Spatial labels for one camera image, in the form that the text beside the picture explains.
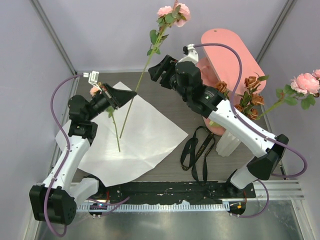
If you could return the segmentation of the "brown rose flower stem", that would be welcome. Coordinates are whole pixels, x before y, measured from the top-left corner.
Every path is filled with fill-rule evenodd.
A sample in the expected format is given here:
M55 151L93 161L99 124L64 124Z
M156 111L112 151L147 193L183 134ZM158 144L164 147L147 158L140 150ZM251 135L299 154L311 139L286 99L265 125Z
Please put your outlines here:
M246 117L251 120L258 120L261 116L256 106L263 106L265 104L264 98L258 94L261 82L266 81L269 75L264 76L249 76L244 79L245 90L240 95L239 103L235 104L234 107Z

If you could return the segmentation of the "pink rose flower stem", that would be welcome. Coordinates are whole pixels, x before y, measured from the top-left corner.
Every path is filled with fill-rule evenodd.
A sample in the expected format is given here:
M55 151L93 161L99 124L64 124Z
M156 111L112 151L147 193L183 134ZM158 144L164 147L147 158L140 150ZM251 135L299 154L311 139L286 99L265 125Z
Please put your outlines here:
M316 69L312 73L301 73L294 77L290 84L276 90L276 96L277 101L259 115L257 120L283 104L288 106L300 104L303 110L314 106L316 98L320 97L320 69Z

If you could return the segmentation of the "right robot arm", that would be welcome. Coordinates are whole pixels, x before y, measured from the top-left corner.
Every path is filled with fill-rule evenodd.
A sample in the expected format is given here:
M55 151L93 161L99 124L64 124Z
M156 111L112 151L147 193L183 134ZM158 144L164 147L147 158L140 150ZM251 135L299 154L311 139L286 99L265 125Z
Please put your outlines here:
M200 69L191 61L179 62L169 55L148 69L150 79L178 93L188 107L202 117L218 123L244 143L254 157L237 169L226 182L226 193L233 198L256 180L268 180L284 154L282 144L289 139L265 131L238 110L217 89L203 84Z

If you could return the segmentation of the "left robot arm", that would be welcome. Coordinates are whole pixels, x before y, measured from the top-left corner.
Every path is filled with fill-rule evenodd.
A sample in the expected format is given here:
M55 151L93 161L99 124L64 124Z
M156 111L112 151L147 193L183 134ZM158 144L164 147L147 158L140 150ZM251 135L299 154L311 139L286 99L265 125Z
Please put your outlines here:
M100 200L107 192L98 179L86 177L72 185L76 170L91 147L98 130L93 119L109 107L115 110L123 107L137 93L132 90L116 89L102 84L102 91L87 101L81 95L74 95L68 101L70 126L62 135L68 141L61 156L48 177L40 184L33 185L29 199L34 219L40 222L68 226L76 215L76 209L89 197Z

